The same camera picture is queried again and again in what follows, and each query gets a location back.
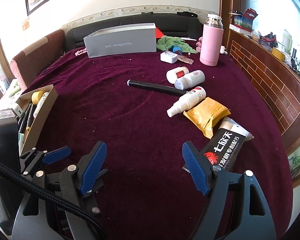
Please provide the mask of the teal tissue pack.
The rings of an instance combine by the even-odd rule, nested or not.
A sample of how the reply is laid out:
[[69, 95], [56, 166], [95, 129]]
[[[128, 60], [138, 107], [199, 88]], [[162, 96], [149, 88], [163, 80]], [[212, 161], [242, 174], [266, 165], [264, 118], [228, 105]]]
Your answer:
[[19, 155], [22, 153], [24, 145], [24, 133], [18, 133], [18, 147], [19, 147]]

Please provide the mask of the green-capped black marker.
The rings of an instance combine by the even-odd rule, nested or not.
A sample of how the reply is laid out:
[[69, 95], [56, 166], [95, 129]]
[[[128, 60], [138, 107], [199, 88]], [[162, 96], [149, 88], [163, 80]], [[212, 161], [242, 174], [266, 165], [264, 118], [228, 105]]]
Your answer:
[[18, 125], [19, 126], [19, 133], [24, 133], [24, 131], [25, 131], [31, 107], [32, 107], [32, 103], [30, 103], [28, 105], [23, 117], [21, 118], [20, 124]]

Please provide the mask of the black crab snack packet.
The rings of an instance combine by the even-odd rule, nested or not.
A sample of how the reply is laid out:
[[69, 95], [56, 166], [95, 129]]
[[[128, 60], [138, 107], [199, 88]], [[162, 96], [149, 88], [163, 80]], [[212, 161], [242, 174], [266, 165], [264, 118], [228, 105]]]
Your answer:
[[225, 117], [211, 140], [200, 150], [211, 165], [219, 165], [231, 172], [244, 142], [254, 136], [233, 119]]

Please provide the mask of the yellow-capped black marker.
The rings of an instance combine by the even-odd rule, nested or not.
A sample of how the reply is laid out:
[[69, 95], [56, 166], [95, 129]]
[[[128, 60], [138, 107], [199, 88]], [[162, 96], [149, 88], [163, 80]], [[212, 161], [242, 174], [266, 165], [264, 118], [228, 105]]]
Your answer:
[[28, 119], [27, 119], [27, 124], [26, 124], [26, 131], [29, 131], [31, 129], [33, 120], [34, 120], [34, 111], [36, 110], [36, 105], [32, 104], [30, 107], [30, 111], [29, 111], [29, 115], [28, 115]]

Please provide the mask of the yellow snack packet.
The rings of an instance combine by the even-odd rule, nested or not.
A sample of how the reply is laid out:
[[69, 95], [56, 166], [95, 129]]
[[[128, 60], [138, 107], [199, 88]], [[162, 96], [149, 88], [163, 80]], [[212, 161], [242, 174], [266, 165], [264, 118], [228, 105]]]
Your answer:
[[213, 128], [215, 125], [230, 114], [227, 107], [212, 98], [205, 98], [197, 106], [183, 112], [183, 115], [194, 123], [208, 139], [213, 137]]

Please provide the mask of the large white charger plug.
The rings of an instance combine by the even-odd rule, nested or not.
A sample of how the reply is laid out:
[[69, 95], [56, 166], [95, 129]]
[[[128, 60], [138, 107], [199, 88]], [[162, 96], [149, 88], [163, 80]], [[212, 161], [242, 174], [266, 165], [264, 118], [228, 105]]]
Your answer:
[[21, 117], [23, 116], [24, 111], [23, 111], [23, 109], [19, 106], [18, 103], [15, 102], [15, 103], [12, 105], [12, 110], [14, 111], [14, 113], [16, 114], [16, 116], [18, 116], [19, 118], [21, 118]]

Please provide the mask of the white bottle green label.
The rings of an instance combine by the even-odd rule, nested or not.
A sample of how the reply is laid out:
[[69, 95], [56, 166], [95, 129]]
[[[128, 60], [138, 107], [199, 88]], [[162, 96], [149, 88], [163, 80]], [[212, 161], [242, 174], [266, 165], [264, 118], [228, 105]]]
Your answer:
[[36, 109], [35, 109], [35, 111], [34, 111], [34, 113], [33, 113], [33, 117], [34, 117], [34, 118], [37, 117], [37, 115], [38, 115], [38, 113], [39, 113], [39, 111], [40, 111], [42, 105], [44, 104], [46, 98], [48, 97], [48, 95], [49, 95], [49, 92], [45, 92], [45, 93], [43, 94], [43, 96], [40, 98], [40, 100], [38, 101], [37, 107], [36, 107]]

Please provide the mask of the white spray bottle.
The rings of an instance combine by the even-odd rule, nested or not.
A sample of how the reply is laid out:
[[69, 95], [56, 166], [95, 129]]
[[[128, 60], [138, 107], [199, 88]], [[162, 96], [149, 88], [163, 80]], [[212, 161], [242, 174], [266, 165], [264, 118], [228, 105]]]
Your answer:
[[188, 111], [206, 97], [206, 91], [203, 87], [197, 86], [185, 95], [181, 96], [168, 110], [167, 114], [171, 118], [176, 114]]

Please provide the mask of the white pill bottle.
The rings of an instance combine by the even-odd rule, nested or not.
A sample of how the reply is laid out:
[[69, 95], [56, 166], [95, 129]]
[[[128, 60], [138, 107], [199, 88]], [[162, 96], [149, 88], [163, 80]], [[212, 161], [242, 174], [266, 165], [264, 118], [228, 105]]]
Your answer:
[[176, 89], [185, 90], [195, 87], [196, 85], [205, 81], [205, 75], [201, 70], [195, 70], [178, 79], [176, 79], [174, 86]]

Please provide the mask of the pink wrapper strip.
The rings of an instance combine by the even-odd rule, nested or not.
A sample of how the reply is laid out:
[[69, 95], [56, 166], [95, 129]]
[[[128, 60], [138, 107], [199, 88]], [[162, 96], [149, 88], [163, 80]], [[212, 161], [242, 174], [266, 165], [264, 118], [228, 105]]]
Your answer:
[[194, 62], [192, 59], [190, 59], [190, 58], [188, 58], [188, 57], [185, 57], [185, 56], [183, 56], [183, 55], [178, 55], [178, 56], [177, 56], [177, 59], [178, 59], [179, 61], [183, 62], [183, 63], [186, 63], [186, 64], [193, 64], [193, 62]]

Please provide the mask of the wooden headboard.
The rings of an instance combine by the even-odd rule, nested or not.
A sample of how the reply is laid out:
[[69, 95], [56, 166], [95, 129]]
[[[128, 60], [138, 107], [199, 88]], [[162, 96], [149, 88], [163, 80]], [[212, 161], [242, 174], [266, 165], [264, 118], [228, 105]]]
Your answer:
[[265, 101], [290, 155], [300, 146], [300, 79], [254, 40], [233, 30], [226, 49]]

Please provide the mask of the small white charger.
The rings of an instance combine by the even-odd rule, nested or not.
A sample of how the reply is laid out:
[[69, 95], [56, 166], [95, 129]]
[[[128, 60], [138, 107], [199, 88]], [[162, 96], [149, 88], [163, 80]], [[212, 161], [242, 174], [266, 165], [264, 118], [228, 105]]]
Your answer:
[[178, 55], [176, 53], [173, 53], [173, 52], [167, 50], [160, 54], [160, 60], [162, 62], [174, 64], [178, 60]]

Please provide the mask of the blue small object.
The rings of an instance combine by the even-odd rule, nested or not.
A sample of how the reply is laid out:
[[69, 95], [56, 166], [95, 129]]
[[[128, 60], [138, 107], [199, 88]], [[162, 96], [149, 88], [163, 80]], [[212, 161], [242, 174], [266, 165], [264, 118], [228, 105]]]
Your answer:
[[180, 46], [172, 46], [171, 47], [171, 52], [178, 54], [178, 55], [182, 55], [183, 54], [183, 50]]

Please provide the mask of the pink cloth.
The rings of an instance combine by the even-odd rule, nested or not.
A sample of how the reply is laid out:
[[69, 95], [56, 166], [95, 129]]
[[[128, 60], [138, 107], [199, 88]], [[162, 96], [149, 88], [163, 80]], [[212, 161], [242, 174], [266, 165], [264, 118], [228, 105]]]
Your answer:
[[203, 37], [200, 37], [198, 39], [198, 41], [196, 42], [196, 51], [198, 51], [199, 53], [201, 52], [201, 49], [202, 49], [202, 40], [203, 40]]

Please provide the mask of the green cloth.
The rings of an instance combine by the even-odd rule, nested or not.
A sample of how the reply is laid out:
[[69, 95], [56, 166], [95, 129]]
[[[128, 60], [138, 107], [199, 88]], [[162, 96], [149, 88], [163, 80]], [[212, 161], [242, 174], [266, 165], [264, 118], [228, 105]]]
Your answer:
[[158, 39], [156, 47], [158, 50], [166, 51], [171, 49], [173, 46], [179, 47], [182, 52], [185, 53], [198, 53], [195, 49], [193, 49], [188, 43], [186, 43], [182, 38], [179, 37], [171, 37], [164, 35], [160, 39]]

